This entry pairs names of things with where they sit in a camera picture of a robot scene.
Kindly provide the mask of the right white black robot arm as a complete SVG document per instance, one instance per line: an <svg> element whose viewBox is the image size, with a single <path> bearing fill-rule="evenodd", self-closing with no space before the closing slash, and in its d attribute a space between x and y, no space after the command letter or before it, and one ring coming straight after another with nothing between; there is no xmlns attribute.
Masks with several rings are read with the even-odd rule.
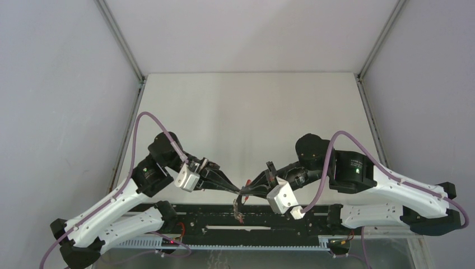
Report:
<svg viewBox="0 0 475 269"><path fill-rule="evenodd" d="M330 140L311 133L297 140L295 151L297 162L281 169L268 162L265 171L242 187L240 197L264 198L273 212L300 220L311 207L298 203L295 190L319 182L339 193L386 199L375 205L330 205L325 225L332 234L365 226L405 226L419 235L441 236L465 226L453 202L457 194L452 183L423 184L384 167L365 151L336 150Z"/></svg>

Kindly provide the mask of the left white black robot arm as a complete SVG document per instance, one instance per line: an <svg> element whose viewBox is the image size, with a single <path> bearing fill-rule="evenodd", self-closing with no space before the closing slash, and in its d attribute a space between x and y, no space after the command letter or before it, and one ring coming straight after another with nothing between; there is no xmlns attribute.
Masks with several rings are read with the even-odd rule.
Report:
<svg viewBox="0 0 475 269"><path fill-rule="evenodd" d="M87 268L111 247L140 234L158 230L173 232L177 214L168 201L158 201L139 215L120 219L170 184L187 192L203 189L240 192L219 165L183 151L172 132L158 134L148 151L133 168L131 178L102 200L75 218L56 219L51 223L62 258L69 268Z"/></svg>

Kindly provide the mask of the red grey keyring holder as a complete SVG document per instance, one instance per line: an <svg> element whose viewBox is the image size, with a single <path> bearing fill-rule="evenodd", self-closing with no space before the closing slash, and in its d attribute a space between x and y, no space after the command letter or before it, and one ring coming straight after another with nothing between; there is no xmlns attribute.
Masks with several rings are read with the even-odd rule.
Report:
<svg viewBox="0 0 475 269"><path fill-rule="evenodd" d="M244 225L244 217L241 210L244 207L244 204L248 200L249 196L242 194L244 188L251 184L252 180L248 179L245 185L241 188L237 198L233 201L233 216L235 220L239 222L240 225Z"/></svg>

